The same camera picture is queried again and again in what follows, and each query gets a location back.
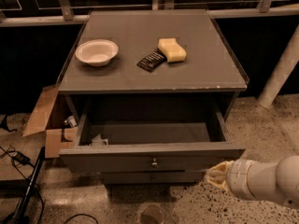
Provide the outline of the black snack packet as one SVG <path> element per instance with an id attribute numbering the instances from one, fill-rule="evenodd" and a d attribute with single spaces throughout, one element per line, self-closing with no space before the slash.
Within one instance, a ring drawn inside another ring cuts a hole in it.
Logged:
<path id="1" fill-rule="evenodd" d="M 159 49 L 156 49 L 151 54 L 147 55 L 141 61 L 139 61 L 137 63 L 137 66 L 148 72 L 152 72 L 165 61 L 165 55 Z"/>

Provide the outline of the black floor stand bar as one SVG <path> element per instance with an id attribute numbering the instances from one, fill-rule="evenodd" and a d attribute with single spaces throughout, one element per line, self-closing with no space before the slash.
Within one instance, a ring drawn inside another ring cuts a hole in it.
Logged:
<path id="1" fill-rule="evenodd" d="M 41 194 L 39 190 L 36 188 L 36 181 L 38 179 L 39 172 L 41 170 L 44 160 L 45 160 L 45 148 L 42 147 L 37 156 L 36 163 L 34 164 L 33 172 L 25 179 L 25 190 L 23 195 L 21 196 L 20 202 L 17 205 L 13 224 L 28 224 L 25 213 L 27 210 L 28 203 L 30 202 L 30 199 L 34 192 L 36 192 L 36 195 L 41 201 L 41 211 L 42 212 L 44 211 L 44 201 L 41 198 Z"/>

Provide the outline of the white crumpled item in drawer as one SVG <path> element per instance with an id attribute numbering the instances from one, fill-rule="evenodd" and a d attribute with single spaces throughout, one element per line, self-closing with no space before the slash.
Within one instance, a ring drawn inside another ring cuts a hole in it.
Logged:
<path id="1" fill-rule="evenodd" d="M 107 146 L 108 145 L 108 140 L 107 139 L 103 139 L 101 134 L 98 134 L 96 135 L 92 141 L 91 141 L 91 144 L 93 146 L 96 146 L 96 145 L 103 145 L 103 146 Z"/>

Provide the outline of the yellow sponge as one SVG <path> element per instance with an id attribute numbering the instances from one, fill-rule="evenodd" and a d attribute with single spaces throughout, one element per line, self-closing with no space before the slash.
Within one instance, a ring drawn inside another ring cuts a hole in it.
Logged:
<path id="1" fill-rule="evenodd" d="M 158 49 L 169 63 L 183 62 L 187 56 L 186 50 L 175 38 L 161 38 L 158 42 Z"/>

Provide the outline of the small bottle in box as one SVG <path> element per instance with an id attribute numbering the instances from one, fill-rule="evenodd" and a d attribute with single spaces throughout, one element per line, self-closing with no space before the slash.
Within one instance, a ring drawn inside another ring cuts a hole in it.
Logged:
<path id="1" fill-rule="evenodd" d="M 66 120 L 64 121 L 65 125 L 69 125 L 71 128 L 74 128 L 77 126 L 77 123 L 75 121 L 75 118 L 73 116 L 69 116 L 66 118 Z"/>

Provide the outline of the grey top drawer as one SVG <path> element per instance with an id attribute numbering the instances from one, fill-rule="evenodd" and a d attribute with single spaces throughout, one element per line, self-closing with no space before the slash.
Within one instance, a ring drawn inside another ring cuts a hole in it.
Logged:
<path id="1" fill-rule="evenodd" d="M 101 134 L 108 145 L 91 144 Z M 199 172 L 220 161 L 236 160 L 245 149 L 229 141 L 217 109 L 181 119 L 99 119 L 81 116 L 74 145 L 59 152 L 73 172 Z"/>

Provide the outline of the grey drawer cabinet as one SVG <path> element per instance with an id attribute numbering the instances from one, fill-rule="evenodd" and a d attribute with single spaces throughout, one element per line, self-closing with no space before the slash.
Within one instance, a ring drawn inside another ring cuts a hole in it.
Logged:
<path id="1" fill-rule="evenodd" d="M 78 123 L 59 152 L 72 172 L 105 184 L 196 183 L 244 149 L 225 121 L 248 78 L 204 10 L 94 11 L 80 43 L 119 52 L 102 67 L 69 63 L 59 93 Z"/>

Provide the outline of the white diagonal pole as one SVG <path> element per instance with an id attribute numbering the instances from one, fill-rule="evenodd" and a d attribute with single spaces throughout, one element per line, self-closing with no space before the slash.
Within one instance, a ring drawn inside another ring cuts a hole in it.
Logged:
<path id="1" fill-rule="evenodd" d="M 263 91 L 258 97 L 258 103 L 268 108 L 275 101 L 281 88 L 299 62 L 299 25 L 296 27 L 287 47 L 284 49 Z"/>

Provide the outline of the round floor drain cover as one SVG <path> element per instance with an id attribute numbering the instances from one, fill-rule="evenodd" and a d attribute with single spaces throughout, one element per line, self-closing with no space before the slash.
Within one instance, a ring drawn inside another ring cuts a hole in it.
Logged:
<path id="1" fill-rule="evenodd" d="M 164 224 L 164 213 L 157 205 L 148 205 L 141 213 L 141 224 Z"/>

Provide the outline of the white paper bowl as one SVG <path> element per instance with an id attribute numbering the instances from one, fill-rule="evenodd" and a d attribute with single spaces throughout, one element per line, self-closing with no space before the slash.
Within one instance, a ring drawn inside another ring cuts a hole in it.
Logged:
<path id="1" fill-rule="evenodd" d="M 95 39 L 79 45 L 76 58 L 93 67 L 105 66 L 118 54 L 119 47 L 112 41 Z"/>

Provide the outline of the brown cardboard box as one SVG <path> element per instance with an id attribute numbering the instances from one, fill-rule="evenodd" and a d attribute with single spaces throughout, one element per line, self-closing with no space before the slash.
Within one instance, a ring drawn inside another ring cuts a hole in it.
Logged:
<path id="1" fill-rule="evenodd" d="M 58 88 L 58 85 L 52 85 L 42 90 L 23 131 L 23 136 L 45 134 L 46 158 L 58 158 L 61 149 L 71 148 L 78 130 L 67 121 L 69 107 Z"/>

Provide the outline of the metal railing frame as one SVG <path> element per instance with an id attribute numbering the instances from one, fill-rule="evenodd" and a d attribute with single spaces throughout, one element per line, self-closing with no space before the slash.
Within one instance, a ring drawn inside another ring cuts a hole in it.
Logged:
<path id="1" fill-rule="evenodd" d="M 299 0 L 0 0 L 3 26 L 82 23 L 94 10 L 204 9 L 214 19 L 296 15 Z"/>

